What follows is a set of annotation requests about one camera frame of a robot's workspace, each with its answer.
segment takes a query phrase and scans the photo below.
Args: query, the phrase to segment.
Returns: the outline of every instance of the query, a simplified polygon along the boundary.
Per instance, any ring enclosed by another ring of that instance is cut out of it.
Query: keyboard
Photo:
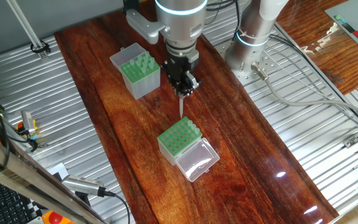
[[[0,184],[0,224],[26,224],[33,220],[23,195]]]

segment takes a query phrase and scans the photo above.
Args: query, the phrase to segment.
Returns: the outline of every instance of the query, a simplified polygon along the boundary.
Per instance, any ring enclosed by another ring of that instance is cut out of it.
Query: clear plastic box lid
[[[209,168],[219,160],[218,154],[212,148],[206,138],[194,143],[190,146],[175,163],[185,175],[185,177],[193,182],[201,174],[208,172]]]
[[[136,58],[138,55],[146,52],[143,47],[141,47],[138,43],[134,43],[131,46],[121,50],[120,52],[116,53],[115,55],[110,57],[112,63],[121,70],[121,65],[129,62],[131,59]]]

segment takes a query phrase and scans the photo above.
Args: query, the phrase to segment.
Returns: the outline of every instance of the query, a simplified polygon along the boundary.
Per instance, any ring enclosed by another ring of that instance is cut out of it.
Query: gray cable
[[[292,101],[288,101],[284,98],[282,98],[273,88],[272,84],[270,83],[270,81],[267,79],[265,80],[266,85],[268,86],[268,88],[270,89],[270,91],[273,93],[273,95],[279,99],[282,103],[285,103],[287,105],[290,106],[311,106],[311,105],[320,105],[320,104],[332,104],[332,105],[339,105],[339,106],[344,106],[346,108],[350,108],[350,109],[354,109],[355,111],[358,112],[358,107],[350,105],[348,103],[345,102],[341,102],[341,101],[336,101],[336,100],[318,100],[318,101],[309,101],[309,102],[292,102]]]

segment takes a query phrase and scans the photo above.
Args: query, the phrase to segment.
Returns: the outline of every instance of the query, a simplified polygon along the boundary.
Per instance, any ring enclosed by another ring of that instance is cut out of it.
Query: blue ring light
[[[176,11],[176,10],[172,10],[172,9],[163,7],[157,0],[155,0],[155,3],[159,6],[159,8],[161,8],[162,10],[164,10],[165,12],[167,12],[169,14],[178,15],[178,16],[187,16],[190,14],[194,14],[194,13],[202,10],[206,6],[207,2],[208,2],[208,0],[205,0],[200,6],[194,8],[194,9],[189,9],[189,10],[184,10],[184,11]]]
[[[268,41],[268,40],[266,40],[265,42],[263,42],[263,43],[261,43],[261,44],[250,44],[250,43],[247,43],[247,42],[245,42],[244,40],[242,40],[242,39],[240,38],[240,35],[239,35],[238,32],[237,32],[237,39],[239,39],[241,43],[243,43],[243,44],[245,44],[245,45],[248,45],[248,46],[251,46],[251,47],[259,47],[259,46],[262,46],[262,45],[266,44],[267,41]]]

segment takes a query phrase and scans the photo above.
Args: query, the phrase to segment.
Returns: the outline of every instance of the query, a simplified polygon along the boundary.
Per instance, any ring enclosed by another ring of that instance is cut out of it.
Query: cable connector
[[[251,69],[258,74],[263,82],[269,78],[269,76],[267,76],[266,72],[262,70],[262,67],[260,67],[257,62],[252,63]]]

